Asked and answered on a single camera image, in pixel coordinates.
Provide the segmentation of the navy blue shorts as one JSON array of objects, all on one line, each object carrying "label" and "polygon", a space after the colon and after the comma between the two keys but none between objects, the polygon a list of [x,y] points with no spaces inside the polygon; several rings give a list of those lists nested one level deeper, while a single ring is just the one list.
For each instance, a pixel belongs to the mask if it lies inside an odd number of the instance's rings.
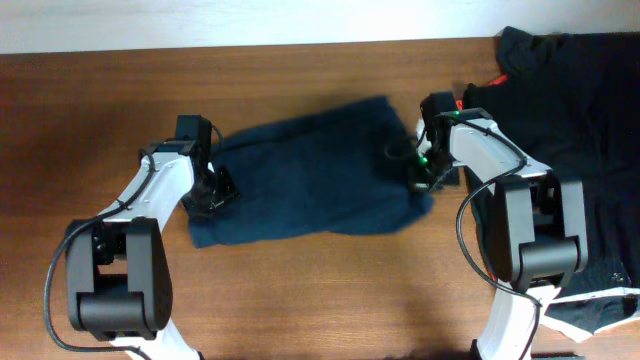
[{"label": "navy blue shorts", "polygon": [[384,96],[237,133],[212,157],[240,195],[209,217],[190,217],[193,245],[402,230],[434,204],[410,189],[407,162],[384,153],[406,136]]}]

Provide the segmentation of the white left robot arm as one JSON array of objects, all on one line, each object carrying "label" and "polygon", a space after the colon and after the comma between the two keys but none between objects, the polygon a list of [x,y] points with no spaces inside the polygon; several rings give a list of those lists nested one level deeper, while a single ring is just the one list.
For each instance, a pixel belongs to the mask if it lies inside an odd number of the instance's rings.
[{"label": "white left robot arm", "polygon": [[199,359],[171,319],[173,288],[162,230],[177,205],[197,220],[235,200],[226,168],[211,158],[219,130],[180,115],[173,137],[141,150],[139,169],[97,216],[74,220],[56,250],[65,262],[72,328],[98,341],[96,353],[133,359]]}]

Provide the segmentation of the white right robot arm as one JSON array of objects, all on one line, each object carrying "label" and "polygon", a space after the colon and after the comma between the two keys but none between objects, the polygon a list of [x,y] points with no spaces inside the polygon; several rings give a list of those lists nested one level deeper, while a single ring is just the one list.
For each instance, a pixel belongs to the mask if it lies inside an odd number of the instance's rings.
[{"label": "white right robot arm", "polygon": [[582,182],[559,178],[504,135],[482,108],[460,109],[452,93],[420,103],[412,187],[432,192],[464,168],[480,182],[462,201],[491,196],[483,270],[495,288],[489,319],[474,339],[474,359],[528,359],[542,316],[588,261]]}]

